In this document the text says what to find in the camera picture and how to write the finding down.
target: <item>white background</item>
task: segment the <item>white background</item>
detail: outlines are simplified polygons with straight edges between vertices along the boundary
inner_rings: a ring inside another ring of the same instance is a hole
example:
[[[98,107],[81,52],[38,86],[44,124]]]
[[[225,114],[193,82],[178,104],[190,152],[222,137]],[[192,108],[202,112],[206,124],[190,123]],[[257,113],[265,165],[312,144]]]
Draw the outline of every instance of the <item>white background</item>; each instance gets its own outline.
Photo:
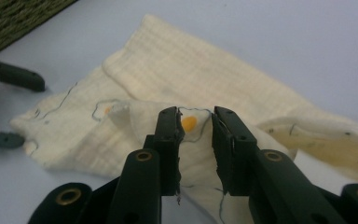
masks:
[[[324,110],[358,121],[358,1],[98,0],[68,7],[0,52],[2,62],[44,77],[42,93],[0,83],[0,131],[45,97],[66,91],[121,49],[155,14],[236,55]],[[335,193],[350,181],[300,154],[310,180]],[[106,178],[46,171],[21,149],[0,148],[0,224],[26,223],[43,198],[67,182],[96,189]],[[211,223],[188,200],[163,201],[163,223]]]

